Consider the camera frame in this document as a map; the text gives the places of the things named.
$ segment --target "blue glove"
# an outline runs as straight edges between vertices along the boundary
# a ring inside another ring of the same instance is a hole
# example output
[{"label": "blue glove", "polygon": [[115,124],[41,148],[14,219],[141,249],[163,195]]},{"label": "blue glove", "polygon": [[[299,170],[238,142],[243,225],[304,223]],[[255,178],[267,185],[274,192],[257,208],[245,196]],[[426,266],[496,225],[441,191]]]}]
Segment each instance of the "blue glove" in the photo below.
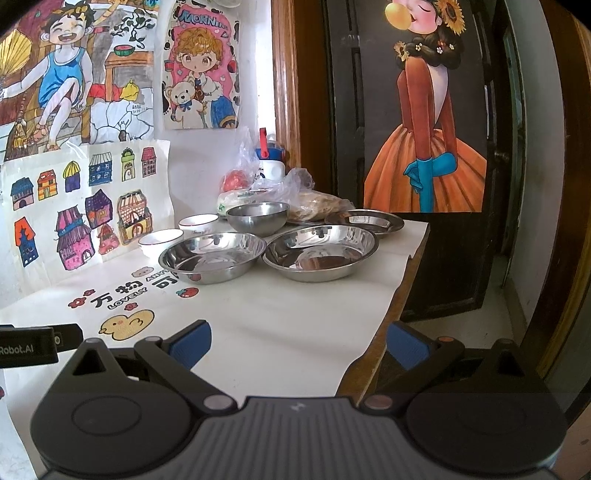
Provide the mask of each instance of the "blue glove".
[{"label": "blue glove", "polygon": [[455,172],[456,158],[451,153],[444,153],[437,158],[415,160],[410,163],[404,175],[409,178],[414,192],[419,195],[421,213],[432,213],[434,209],[433,179]]},{"label": "blue glove", "polygon": [[457,170],[456,157],[446,152],[433,159],[433,177],[443,177]]},{"label": "blue glove", "polygon": [[421,183],[421,179],[418,176],[418,160],[410,163],[406,170],[404,170],[404,175],[406,175],[410,179],[410,185],[414,189],[414,193],[417,193],[423,189],[423,184]]}]

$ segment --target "red tomato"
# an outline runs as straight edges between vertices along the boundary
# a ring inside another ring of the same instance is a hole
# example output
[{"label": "red tomato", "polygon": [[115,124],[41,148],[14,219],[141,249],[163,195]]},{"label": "red tomato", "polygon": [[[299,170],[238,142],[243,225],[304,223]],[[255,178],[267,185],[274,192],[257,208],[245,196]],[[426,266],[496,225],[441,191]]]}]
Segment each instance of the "red tomato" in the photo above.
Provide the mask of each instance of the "red tomato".
[{"label": "red tomato", "polygon": [[222,179],[222,192],[246,189],[249,187],[246,173],[242,170],[232,170]]}]

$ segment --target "white ceramic bowl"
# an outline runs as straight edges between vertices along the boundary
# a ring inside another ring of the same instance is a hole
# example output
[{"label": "white ceramic bowl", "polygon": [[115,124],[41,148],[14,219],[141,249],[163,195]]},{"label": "white ceramic bowl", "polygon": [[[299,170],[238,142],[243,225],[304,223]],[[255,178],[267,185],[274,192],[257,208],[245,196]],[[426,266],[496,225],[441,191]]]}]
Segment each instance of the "white ceramic bowl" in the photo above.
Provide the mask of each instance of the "white ceramic bowl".
[{"label": "white ceramic bowl", "polygon": [[190,236],[209,235],[214,233],[217,219],[219,219],[219,215],[215,213],[193,215],[192,217],[183,218],[178,223],[178,227]]},{"label": "white ceramic bowl", "polygon": [[146,257],[158,260],[158,257],[168,247],[173,246],[183,237],[183,231],[176,228],[158,230],[139,239],[139,247]]}]

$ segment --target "blue gripper pad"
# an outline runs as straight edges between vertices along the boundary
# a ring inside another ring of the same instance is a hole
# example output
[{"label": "blue gripper pad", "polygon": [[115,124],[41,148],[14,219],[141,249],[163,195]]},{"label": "blue gripper pad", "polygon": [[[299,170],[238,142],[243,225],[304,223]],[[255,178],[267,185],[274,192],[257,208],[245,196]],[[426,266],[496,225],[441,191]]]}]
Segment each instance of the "blue gripper pad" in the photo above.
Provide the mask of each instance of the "blue gripper pad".
[{"label": "blue gripper pad", "polygon": [[191,370],[212,347],[212,328],[204,322],[170,345],[168,354]]},{"label": "blue gripper pad", "polygon": [[386,348],[405,370],[416,367],[431,355],[430,345],[405,330],[399,322],[388,327]]}]

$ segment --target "blue tank top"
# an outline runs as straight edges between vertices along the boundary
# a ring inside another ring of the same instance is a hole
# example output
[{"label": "blue tank top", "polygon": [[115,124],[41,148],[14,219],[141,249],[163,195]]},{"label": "blue tank top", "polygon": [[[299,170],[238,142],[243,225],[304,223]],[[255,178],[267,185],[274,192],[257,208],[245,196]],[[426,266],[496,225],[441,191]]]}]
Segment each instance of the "blue tank top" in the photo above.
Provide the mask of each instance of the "blue tank top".
[{"label": "blue tank top", "polygon": [[43,80],[41,81],[41,87],[39,88],[39,105],[41,107],[45,107],[47,105],[47,102],[49,102],[53,94],[58,91],[58,89],[68,78],[75,78],[76,80],[78,80],[80,91],[78,93],[76,101],[74,102],[77,103],[77,101],[80,99],[80,94],[82,93],[82,90],[84,88],[82,78],[82,67],[80,65],[80,62],[82,61],[82,56],[85,52],[85,49],[80,48],[76,56],[73,59],[71,59],[68,63],[64,63],[63,65],[59,65],[56,63],[55,52],[52,51],[47,56],[47,58],[49,59],[49,69],[43,77]]}]

